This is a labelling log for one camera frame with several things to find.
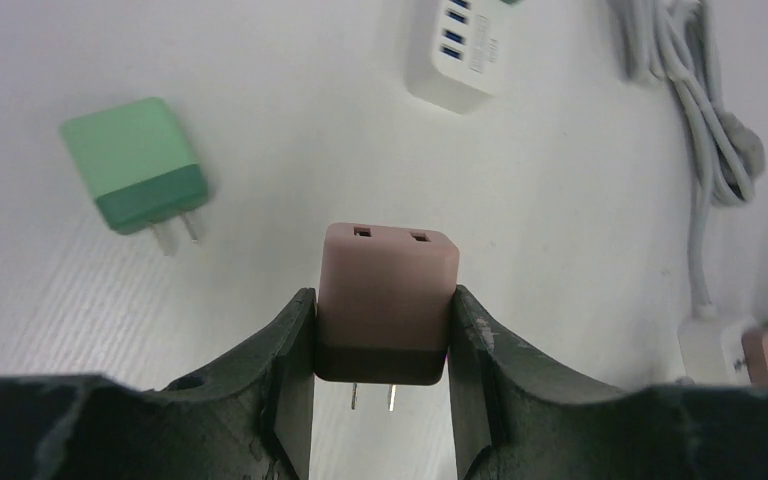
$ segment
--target brown charger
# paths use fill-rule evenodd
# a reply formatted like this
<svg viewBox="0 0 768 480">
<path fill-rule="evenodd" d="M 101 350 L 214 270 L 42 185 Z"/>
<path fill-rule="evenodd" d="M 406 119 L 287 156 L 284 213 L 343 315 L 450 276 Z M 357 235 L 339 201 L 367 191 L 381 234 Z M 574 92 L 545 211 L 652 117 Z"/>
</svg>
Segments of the brown charger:
<svg viewBox="0 0 768 480">
<path fill-rule="evenodd" d="M 325 234 L 314 370 L 323 380 L 433 385 L 449 347 L 458 248 L 430 230 L 335 223 Z"/>
</svg>

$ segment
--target usb port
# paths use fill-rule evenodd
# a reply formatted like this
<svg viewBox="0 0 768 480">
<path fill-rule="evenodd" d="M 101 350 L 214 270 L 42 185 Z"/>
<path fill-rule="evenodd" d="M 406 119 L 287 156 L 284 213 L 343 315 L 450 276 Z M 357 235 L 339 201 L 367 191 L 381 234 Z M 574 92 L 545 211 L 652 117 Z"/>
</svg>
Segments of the usb port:
<svg viewBox="0 0 768 480">
<path fill-rule="evenodd" d="M 457 60 L 461 59 L 461 52 L 455 50 L 454 48 L 449 48 L 443 45 L 442 47 L 440 47 L 440 51 Z"/>
<path fill-rule="evenodd" d="M 461 45 L 464 44 L 463 35 L 458 35 L 457 33 L 453 32 L 451 30 L 444 29 L 443 30 L 443 36 L 448 38 L 449 40 L 451 40 L 453 42 L 460 43 Z"/>
<path fill-rule="evenodd" d="M 467 24 L 466 17 L 464 17 L 463 15 L 461 15 L 460 13 L 458 13 L 458 12 L 452 10 L 452 9 L 446 10 L 446 15 L 448 15 L 449 18 L 455 20 L 456 22 L 461 22 L 464 25 Z"/>
</svg>

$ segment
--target power strip cord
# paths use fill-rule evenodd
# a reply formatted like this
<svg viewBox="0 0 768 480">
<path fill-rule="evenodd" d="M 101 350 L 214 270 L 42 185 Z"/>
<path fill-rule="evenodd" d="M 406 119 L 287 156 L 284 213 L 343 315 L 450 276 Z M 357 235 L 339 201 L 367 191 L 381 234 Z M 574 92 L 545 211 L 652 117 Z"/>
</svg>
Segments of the power strip cord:
<svg viewBox="0 0 768 480">
<path fill-rule="evenodd" d="M 694 315 L 716 315 L 702 265 L 702 242 L 711 206 L 742 206 L 755 197 L 764 172 L 761 139 L 723 108 L 720 68 L 708 0 L 625 0 L 631 77 L 643 84 L 669 80 L 684 107 L 693 137 L 699 193 L 688 239 Z"/>
</svg>

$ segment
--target metal prong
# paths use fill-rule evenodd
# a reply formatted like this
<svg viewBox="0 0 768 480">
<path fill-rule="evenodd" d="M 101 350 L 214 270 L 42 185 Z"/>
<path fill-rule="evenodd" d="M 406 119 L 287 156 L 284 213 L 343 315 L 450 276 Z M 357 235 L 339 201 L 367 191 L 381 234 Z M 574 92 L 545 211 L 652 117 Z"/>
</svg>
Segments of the metal prong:
<svg viewBox="0 0 768 480">
<path fill-rule="evenodd" d="M 181 221 L 184 222 L 184 226 L 187 227 L 187 233 L 190 234 L 190 239 L 193 241 L 193 243 L 198 243 L 198 233 L 196 232 L 196 228 L 193 226 L 193 222 L 190 221 L 190 214 L 189 213 L 181 213 Z"/>
<path fill-rule="evenodd" d="M 169 242 L 166 241 L 163 232 L 160 231 L 160 227 L 156 223 L 152 223 L 149 228 L 151 228 L 151 233 L 154 234 L 154 239 L 157 240 L 157 244 L 160 246 L 160 250 L 163 254 L 167 257 L 171 256 L 172 247 L 169 245 Z"/>
<path fill-rule="evenodd" d="M 387 392 L 387 397 L 390 399 L 390 411 L 393 411 L 393 407 L 396 404 L 396 386 L 390 385 L 390 391 Z"/>
</svg>

